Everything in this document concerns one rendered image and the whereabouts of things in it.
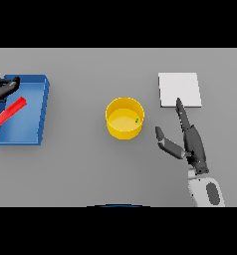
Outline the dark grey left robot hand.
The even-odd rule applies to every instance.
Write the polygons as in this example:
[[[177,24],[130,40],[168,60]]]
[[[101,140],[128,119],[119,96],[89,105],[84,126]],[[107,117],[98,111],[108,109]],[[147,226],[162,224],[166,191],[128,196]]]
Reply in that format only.
[[[20,87],[20,78],[15,77],[13,80],[0,78],[0,102],[15,93]]]

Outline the yellow bowl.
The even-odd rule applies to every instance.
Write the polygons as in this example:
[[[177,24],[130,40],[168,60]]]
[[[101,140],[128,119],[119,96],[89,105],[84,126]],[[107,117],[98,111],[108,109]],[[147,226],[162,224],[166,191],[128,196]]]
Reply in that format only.
[[[133,139],[142,129],[144,109],[133,98],[116,98],[108,104],[105,119],[111,136],[120,140]]]

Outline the pale square scale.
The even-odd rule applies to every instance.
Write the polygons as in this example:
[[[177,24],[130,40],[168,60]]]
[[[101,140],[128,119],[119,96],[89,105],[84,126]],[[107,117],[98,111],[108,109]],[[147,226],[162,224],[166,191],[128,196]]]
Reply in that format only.
[[[160,105],[174,108],[181,99],[187,108],[201,108],[201,97],[196,73],[159,73]]]

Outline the red beaker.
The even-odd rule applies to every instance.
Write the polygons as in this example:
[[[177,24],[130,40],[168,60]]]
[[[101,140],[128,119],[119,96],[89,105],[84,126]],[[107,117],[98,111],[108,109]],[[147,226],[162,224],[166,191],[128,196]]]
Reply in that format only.
[[[26,105],[27,105],[26,99],[23,97],[20,97],[14,103],[12,103],[9,107],[7,107],[4,111],[2,111],[0,113],[0,126],[2,126],[5,122],[7,122],[12,116],[17,114]]]

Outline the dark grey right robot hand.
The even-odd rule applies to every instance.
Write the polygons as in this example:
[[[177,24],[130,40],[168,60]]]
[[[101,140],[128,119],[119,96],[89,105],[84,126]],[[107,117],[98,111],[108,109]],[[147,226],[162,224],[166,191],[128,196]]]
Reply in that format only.
[[[183,146],[168,139],[160,127],[155,128],[157,144],[160,149],[177,159],[187,159],[197,174],[208,173],[207,158],[201,136],[195,127],[189,122],[186,110],[180,98],[176,99],[176,112],[180,120],[183,134]]]

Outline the blue tray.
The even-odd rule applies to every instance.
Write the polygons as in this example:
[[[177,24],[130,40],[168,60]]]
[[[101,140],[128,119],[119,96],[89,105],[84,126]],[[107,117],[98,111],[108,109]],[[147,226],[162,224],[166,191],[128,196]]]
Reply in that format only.
[[[46,75],[5,75],[20,78],[19,89],[0,103],[0,114],[23,97],[27,105],[0,127],[0,145],[40,145],[43,139],[50,83]]]

